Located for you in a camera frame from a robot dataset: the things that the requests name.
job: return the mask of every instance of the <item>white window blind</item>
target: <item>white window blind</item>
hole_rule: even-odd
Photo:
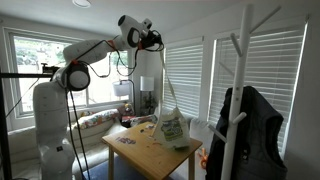
[[[203,44],[202,39],[184,45],[166,48],[165,64],[166,74],[170,78],[177,104],[184,115],[198,117],[201,86]],[[171,95],[168,79],[164,76],[164,102],[165,108],[175,107]]]
[[[304,26],[277,29],[251,37],[244,85],[255,87],[284,118],[278,136],[282,152],[286,128],[291,114],[297,73],[300,65]],[[237,53],[230,38],[218,39],[215,48],[215,70],[208,121],[216,126],[233,77],[221,66],[234,72]]]

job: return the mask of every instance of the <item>white bag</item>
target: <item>white bag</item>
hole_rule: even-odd
[[[161,54],[162,67],[165,70],[165,65],[163,61],[163,52]],[[168,78],[169,88],[173,99],[176,102],[176,107],[172,110],[164,112],[162,108],[162,98],[159,100],[159,119],[156,128],[153,133],[153,137],[167,148],[182,148],[190,145],[190,135],[188,123],[181,114],[178,106],[177,100],[174,94],[172,84]]]

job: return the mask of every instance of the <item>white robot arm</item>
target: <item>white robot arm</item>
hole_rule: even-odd
[[[86,65],[100,61],[115,50],[162,44],[161,37],[150,31],[149,19],[139,23],[124,15],[118,25],[122,35],[113,40],[87,40],[66,47],[63,51],[66,66],[54,74],[51,82],[34,88],[33,108],[43,180],[72,179],[75,155],[66,139],[69,119],[66,96],[68,91],[88,87],[90,76]]]

